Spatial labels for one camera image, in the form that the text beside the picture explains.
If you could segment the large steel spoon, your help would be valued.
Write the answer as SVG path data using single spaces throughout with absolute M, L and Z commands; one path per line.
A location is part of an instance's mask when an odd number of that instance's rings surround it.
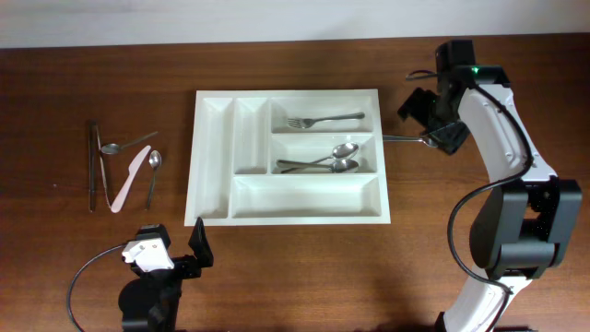
M 287 167 L 295 169 L 324 169 L 332 173 L 355 172 L 359 168 L 359 163 L 355 160 L 334 160 L 329 164 L 300 162 L 292 160 L 277 160 L 278 167 Z

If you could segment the steel fork diagonal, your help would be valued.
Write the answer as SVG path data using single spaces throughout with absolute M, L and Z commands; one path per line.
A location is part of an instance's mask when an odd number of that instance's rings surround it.
M 365 118 L 365 113 L 350 113 L 336 116 L 327 116 L 320 118 L 288 118 L 287 126 L 298 129 L 309 129 L 317 123 L 342 121 L 342 120 L 361 120 Z

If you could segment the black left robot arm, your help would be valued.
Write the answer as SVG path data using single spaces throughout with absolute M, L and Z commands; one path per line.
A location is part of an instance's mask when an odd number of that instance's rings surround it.
M 195 220 L 190 255 L 170 257 L 171 238 L 162 224 L 141 227 L 122 252 L 136 278 L 121 290 L 118 305 L 124 331 L 174 331 L 186 279 L 198 279 L 212 267 L 214 256 L 204 222 Z

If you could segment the steel fork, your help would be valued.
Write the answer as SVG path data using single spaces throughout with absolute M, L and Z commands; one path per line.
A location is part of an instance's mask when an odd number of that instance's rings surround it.
M 426 145 L 429 148 L 438 147 L 438 144 L 428 137 L 383 135 L 383 142 L 418 142 Z

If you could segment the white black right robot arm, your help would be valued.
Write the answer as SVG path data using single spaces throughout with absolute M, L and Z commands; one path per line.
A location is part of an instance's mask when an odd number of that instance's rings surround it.
M 434 78 L 437 89 L 415 89 L 397 113 L 448 155 L 472 136 L 489 181 L 462 197 L 447 221 L 451 255 L 467 280 L 434 328 L 493 331 L 514 297 L 564 259 L 583 193 L 540 156 L 501 66 L 478 64 L 470 40 L 441 44 L 435 60 L 435 70 L 406 79 Z

